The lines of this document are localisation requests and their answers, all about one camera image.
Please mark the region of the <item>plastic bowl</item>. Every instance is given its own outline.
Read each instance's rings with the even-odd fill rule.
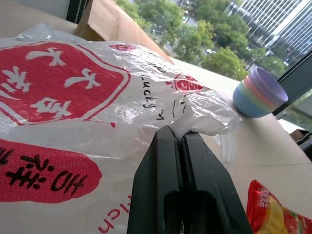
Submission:
[[[239,89],[236,87],[233,93],[233,103],[236,109],[246,117],[260,118],[266,116],[270,112],[266,112],[257,107],[248,97],[246,97]]]
[[[250,101],[252,101],[258,108],[265,112],[272,112],[273,109],[263,103],[255,94],[253,94],[250,89],[246,86],[245,82],[241,82],[239,85],[239,90],[245,95]]]
[[[288,96],[283,87],[264,69],[257,67],[248,75],[249,79],[259,91],[264,91],[267,99],[275,100],[278,106],[288,101]]]
[[[256,97],[259,99],[261,103],[263,103],[269,110],[275,110],[277,106],[270,102],[268,99],[265,98],[263,94],[261,94],[255,86],[250,82],[249,79],[244,79],[242,83],[246,86],[246,88]]]

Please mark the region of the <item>red label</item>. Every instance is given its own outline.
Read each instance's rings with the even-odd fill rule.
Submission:
[[[130,81],[128,71],[77,45],[43,42],[6,48],[0,61],[0,109],[18,124],[90,119]]]
[[[203,91],[206,89],[205,87],[199,85],[197,80],[193,77],[184,74],[177,75],[174,83],[167,81],[166,84],[171,85],[172,88],[175,88],[180,92]]]
[[[116,44],[116,45],[110,45],[109,47],[120,50],[120,51],[128,51],[128,50],[134,50],[135,46],[133,45],[126,45],[126,44]]]
[[[0,202],[60,203],[90,193],[101,177],[83,154],[0,139]]]

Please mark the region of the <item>white plastic bag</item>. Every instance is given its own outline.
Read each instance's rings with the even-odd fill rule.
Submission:
[[[221,134],[240,120],[156,53],[38,25],[0,39],[0,226],[5,234],[124,234],[134,173],[157,129]]]

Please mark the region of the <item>white table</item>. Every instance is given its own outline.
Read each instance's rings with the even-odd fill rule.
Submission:
[[[16,36],[27,28],[45,22],[58,30],[72,33],[75,24],[54,16],[0,0],[0,38]],[[232,105],[232,93],[238,82],[174,59],[176,65],[198,81],[217,90]],[[243,119],[233,130],[237,157],[229,172],[239,197],[246,207],[249,183],[258,179],[289,209],[312,218],[312,164],[278,121],[268,115]],[[205,142],[220,154],[210,137]]]

